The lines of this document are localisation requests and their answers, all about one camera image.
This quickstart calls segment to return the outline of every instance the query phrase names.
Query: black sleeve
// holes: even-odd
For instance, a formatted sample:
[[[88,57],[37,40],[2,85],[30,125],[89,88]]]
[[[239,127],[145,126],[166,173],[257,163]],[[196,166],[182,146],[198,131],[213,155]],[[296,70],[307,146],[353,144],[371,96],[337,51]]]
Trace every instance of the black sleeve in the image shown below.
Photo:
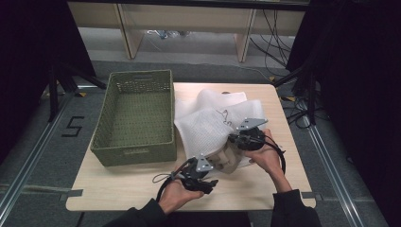
[[[311,207],[304,206],[302,203],[298,189],[273,194],[273,196],[274,208],[271,217],[271,227],[322,226],[316,211]]]
[[[131,208],[121,217],[112,220],[104,227],[149,227],[166,220],[165,212],[156,200],[151,199],[144,208]]]

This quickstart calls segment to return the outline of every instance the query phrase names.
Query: basket handle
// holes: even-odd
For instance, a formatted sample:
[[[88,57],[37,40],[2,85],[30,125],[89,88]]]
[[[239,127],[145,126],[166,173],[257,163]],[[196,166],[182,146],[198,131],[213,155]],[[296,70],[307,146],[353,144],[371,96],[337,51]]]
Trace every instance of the basket handle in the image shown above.
[[[142,154],[142,153],[149,153],[150,150],[148,148],[135,148],[135,149],[124,149],[124,155],[135,155],[135,154]]]
[[[142,75],[135,75],[132,76],[133,80],[153,80],[153,75],[151,74],[142,74]]]

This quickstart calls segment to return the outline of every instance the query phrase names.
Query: green wicker basket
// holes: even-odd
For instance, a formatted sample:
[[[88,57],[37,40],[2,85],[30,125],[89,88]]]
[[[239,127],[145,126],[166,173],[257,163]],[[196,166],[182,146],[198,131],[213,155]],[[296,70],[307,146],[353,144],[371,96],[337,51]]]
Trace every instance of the green wicker basket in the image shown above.
[[[177,159],[170,70],[111,73],[91,151],[104,166]]]

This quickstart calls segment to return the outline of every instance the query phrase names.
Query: person's right hand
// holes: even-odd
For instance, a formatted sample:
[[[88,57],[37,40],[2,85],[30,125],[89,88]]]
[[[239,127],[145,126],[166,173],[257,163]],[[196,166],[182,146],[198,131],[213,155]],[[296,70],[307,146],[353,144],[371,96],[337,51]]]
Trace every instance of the person's right hand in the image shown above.
[[[274,144],[270,138],[272,139],[271,132],[268,129],[263,130],[266,137],[266,142],[270,144]],[[269,145],[264,145],[259,150],[245,150],[245,156],[251,158],[251,163],[257,163],[261,168],[265,169],[269,174],[275,171],[282,171],[280,166],[280,158],[277,154],[277,151],[274,150]]]
[[[159,205],[166,215],[180,209],[187,202],[199,199],[204,195],[201,191],[189,191],[183,187],[181,180],[169,183],[160,198]]]
[[[263,132],[268,136],[265,139],[266,142],[274,144],[270,140],[270,138],[272,139],[270,130],[263,130]],[[274,148],[269,145],[264,145],[259,150],[246,150],[245,156],[251,158],[251,163],[257,163],[261,168],[265,169],[265,171],[269,173],[277,192],[288,192],[292,190],[291,185],[289,185],[289,182],[287,181],[287,178],[281,169],[280,157]]]

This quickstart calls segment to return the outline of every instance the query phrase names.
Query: black electronic device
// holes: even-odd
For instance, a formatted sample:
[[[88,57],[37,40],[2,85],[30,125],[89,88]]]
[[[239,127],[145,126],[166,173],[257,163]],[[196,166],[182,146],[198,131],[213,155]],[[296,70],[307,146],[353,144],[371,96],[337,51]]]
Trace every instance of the black electronic device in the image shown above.
[[[160,200],[166,186],[175,179],[180,179],[186,190],[202,191],[204,194],[210,194],[213,191],[213,187],[218,184],[218,180],[206,182],[203,178],[212,169],[213,166],[202,154],[198,158],[193,157],[186,160],[176,171],[171,172],[166,178],[159,189],[156,200]]]
[[[245,118],[242,124],[236,128],[237,133],[230,134],[228,140],[242,150],[259,150],[263,148],[264,145],[272,147],[280,157],[281,168],[283,169],[283,172],[286,173],[286,159],[284,158],[284,152],[272,138],[268,137],[264,132],[257,128],[267,122],[267,119]],[[266,141],[266,137],[270,139],[271,143]]]

